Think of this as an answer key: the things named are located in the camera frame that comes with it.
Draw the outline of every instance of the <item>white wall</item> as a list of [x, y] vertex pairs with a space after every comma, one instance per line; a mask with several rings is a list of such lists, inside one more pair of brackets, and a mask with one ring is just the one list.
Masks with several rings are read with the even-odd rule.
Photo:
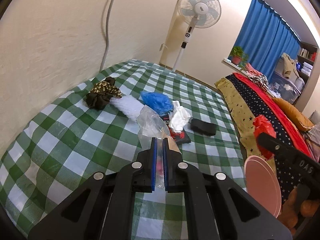
[[[159, 62], [177, 0], [115, 0], [105, 67]], [[45, 105], [94, 76], [106, 0], [13, 0], [0, 20], [0, 156]]]
[[[220, 0], [220, 20], [210, 28], [194, 30], [178, 70], [211, 86], [220, 78], [235, 72], [235, 69], [222, 60], [229, 56], [251, 1]], [[166, 40], [168, 49], [164, 50], [160, 60], [162, 64], [170, 67], [175, 62], [188, 25], [175, 13], [171, 26]]]

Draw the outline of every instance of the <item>black sponge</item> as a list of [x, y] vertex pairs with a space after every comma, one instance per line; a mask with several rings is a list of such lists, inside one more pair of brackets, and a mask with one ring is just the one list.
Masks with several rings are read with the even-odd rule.
[[191, 130], [208, 136], [216, 135], [216, 127], [214, 123], [204, 122], [193, 118], [190, 122]]

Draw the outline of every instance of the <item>yellow blanket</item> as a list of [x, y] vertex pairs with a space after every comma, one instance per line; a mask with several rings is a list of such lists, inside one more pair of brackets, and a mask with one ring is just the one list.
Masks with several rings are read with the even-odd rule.
[[[240, 141], [247, 150], [247, 157], [251, 155], [257, 155], [264, 159], [258, 149], [256, 139], [253, 134], [254, 125], [252, 123], [254, 115], [250, 108], [233, 86], [232, 82], [230, 82], [228, 79], [222, 78], [217, 81], [215, 85], [217, 89], [222, 92], [229, 107], [231, 116], [233, 117], [233, 120], [235, 121], [240, 133]], [[276, 173], [275, 160], [271, 159], [267, 161], [267, 163], [270, 165], [273, 172]]]

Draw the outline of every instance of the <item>clothes pile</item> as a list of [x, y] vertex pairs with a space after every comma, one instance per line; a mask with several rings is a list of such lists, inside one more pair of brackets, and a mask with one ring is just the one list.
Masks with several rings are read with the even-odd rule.
[[281, 57], [284, 60], [283, 76], [290, 80], [296, 80], [299, 77], [296, 62], [286, 53], [283, 53]]
[[256, 84], [259, 88], [261, 88], [263, 91], [268, 91], [269, 82], [267, 77], [260, 73], [259, 71], [255, 70], [250, 63], [247, 63], [245, 66], [247, 73], [248, 73], [248, 79], [251, 80], [254, 84]]
[[122, 93], [115, 85], [116, 80], [107, 77], [105, 80], [98, 82], [87, 94], [86, 103], [89, 108], [102, 110], [110, 103], [112, 97], [121, 98]]

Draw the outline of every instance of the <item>storage box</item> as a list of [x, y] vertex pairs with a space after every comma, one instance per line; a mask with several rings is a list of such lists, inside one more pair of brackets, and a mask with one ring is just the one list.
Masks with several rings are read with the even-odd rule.
[[284, 78], [277, 72], [269, 81], [269, 89], [281, 95], [281, 98], [293, 104], [295, 100], [301, 95], [300, 90], [289, 80]]

